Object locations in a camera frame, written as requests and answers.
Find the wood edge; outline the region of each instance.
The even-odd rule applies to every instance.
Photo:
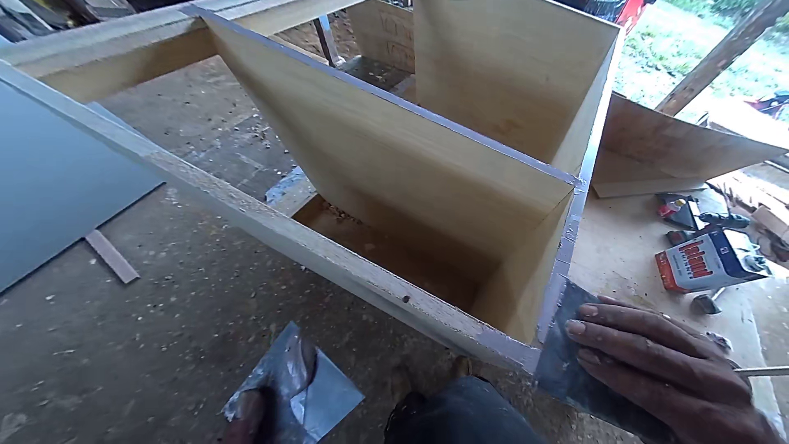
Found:
[[[614,92],[614,80],[616,70],[619,68],[619,59],[622,56],[622,48],[625,43],[624,30],[618,30],[615,42],[611,45],[609,55],[611,60],[608,65],[608,75],[603,87],[604,100],[600,101],[597,113],[592,124],[592,133],[589,135],[586,153],[584,154],[581,168],[578,174],[580,183],[573,189],[573,197],[570,202],[570,211],[564,220],[562,237],[559,240],[559,248],[556,251],[554,267],[548,284],[543,291],[543,301],[540,310],[540,317],[537,319],[537,342],[543,344],[548,337],[556,309],[561,303],[562,293],[567,285],[570,274],[570,263],[573,257],[575,243],[578,240],[578,229],[581,226],[581,215],[589,196],[589,183],[592,180],[597,153],[600,151],[600,142],[603,137],[603,128],[608,117],[608,108],[611,96]]]
[[[592,188],[594,188],[595,193],[597,193],[597,197],[606,199],[657,193],[676,193],[679,191],[699,191],[706,190],[709,186],[704,179],[671,178],[639,180],[633,182],[595,182],[592,184]]]

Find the red object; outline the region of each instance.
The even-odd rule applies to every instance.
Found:
[[[682,206],[685,205],[684,199],[677,199],[675,201],[666,202],[657,209],[657,215],[660,217],[668,217],[678,212]]]
[[[668,255],[665,251],[655,254],[655,262],[657,262],[657,269],[660,271],[660,280],[663,281],[663,287],[672,292],[690,293],[687,288],[682,288],[677,285],[674,279],[674,272],[671,271],[671,263],[668,261]]]
[[[652,3],[654,3],[654,1],[645,2],[644,0],[627,0],[625,7],[622,8],[622,12],[619,13],[619,17],[616,18],[614,23],[625,28],[625,35],[630,34],[630,31],[633,30],[636,22],[638,22],[638,19],[644,13],[646,6]]]

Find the workshop floor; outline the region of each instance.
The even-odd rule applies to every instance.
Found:
[[[312,38],[304,29],[288,37]],[[347,58],[351,39],[340,44]],[[261,200],[294,166],[218,58],[102,103]],[[454,356],[444,347],[168,185],[102,231],[139,271],[137,282],[120,284],[80,242],[0,296],[0,444],[216,442],[219,409],[290,321],[366,396],[326,442],[383,441],[398,363],[426,393],[446,380]],[[785,332],[781,318],[770,322]],[[520,375],[475,366],[548,442],[638,442],[535,393]]]

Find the finger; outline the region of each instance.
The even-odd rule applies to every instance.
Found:
[[[627,303],[625,301],[620,301],[619,299],[614,299],[611,296],[599,295],[599,296],[597,296],[597,298],[600,300],[600,303],[604,303],[604,304],[607,304],[607,305],[616,305],[616,306],[619,306],[619,307],[634,308],[636,310],[648,310],[648,309],[645,309],[643,307],[636,307],[635,305],[633,305],[631,303]]]
[[[578,363],[595,379],[665,422],[672,429],[710,403],[650,378],[587,348],[578,352]]]
[[[573,320],[567,322],[567,336],[704,399],[718,399],[722,391],[740,393],[739,378],[735,381],[720,371],[720,363],[688,356],[637,334]]]
[[[687,324],[684,324],[684,323],[682,323],[680,321],[677,321],[676,319],[672,318],[668,314],[663,313],[662,311],[653,310],[651,308],[639,307],[639,306],[633,305],[631,303],[626,303],[624,301],[620,301],[619,299],[614,299],[611,296],[600,295],[600,296],[597,296],[597,298],[600,300],[601,303],[604,303],[604,304],[607,304],[607,305],[617,305],[617,306],[620,306],[620,307],[633,308],[635,310],[648,311],[649,313],[654,313],[654,314],[657,314],[659,316],[663,316],[670,323],[672,323],[672,324],[678,326],[680,329],[683,329],[686,332],[688,332],[689,335],[691,335],[693,337],[706,339],[702,332],[696,330],[695,328],[693,328],[693,327],[691,327],[691,326],[689,326]]]
[[[630,307],[587,303],[578,308],[580,319],[637,334],[694,358],[717,357],[717,347],[692,336],[663,315]]]

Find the plywood divider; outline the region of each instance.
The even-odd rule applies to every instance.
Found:
[[[573,188],[561,171],[202,14],[327,201],[472,276],[489,275]]]
[[[583,114],[596,115],[607,67],[592,86],[619,35],[542,0],[420,0],[413,20],[420,105],[545,163],[588,94]],[[577,132],[588,136],[584,115]],[[576,155],[563,153],[562,163],[577,169],[587,143],[572,145]]]

